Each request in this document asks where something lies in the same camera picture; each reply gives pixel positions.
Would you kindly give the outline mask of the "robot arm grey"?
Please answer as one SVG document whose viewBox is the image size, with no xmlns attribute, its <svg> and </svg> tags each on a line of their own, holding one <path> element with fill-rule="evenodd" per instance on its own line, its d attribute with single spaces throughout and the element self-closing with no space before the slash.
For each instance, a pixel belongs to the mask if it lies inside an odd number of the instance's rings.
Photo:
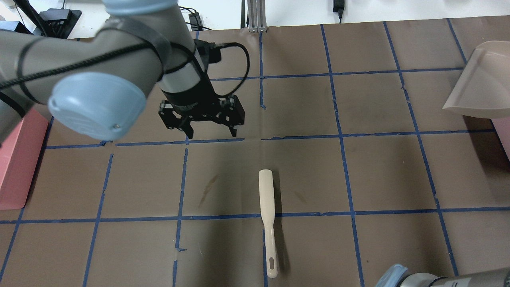
<svg viewBox="0 0 510 287">
<path fill-rule="evenodd" d="M 189 139 L 191 122 L 245 123 L 237 88 L 215 92 L 206 72 L 221 50 L 246 47 L 192 38 L 176 0 L 104 0 L 110 15 L 91 42 L 1 31 L 1 141 L 40 104 L 75 132 L 100 141 L 124 137 L 158 85 L 159 115 Z"/>
<path fill-rule="evenodd" d="M 376 287 L 508 287 L 510 269 L 445 277 L 430 273 L 411 273 L 405 266 L 395 264 L 390 267 L 375 285 Z"/>
</svg>

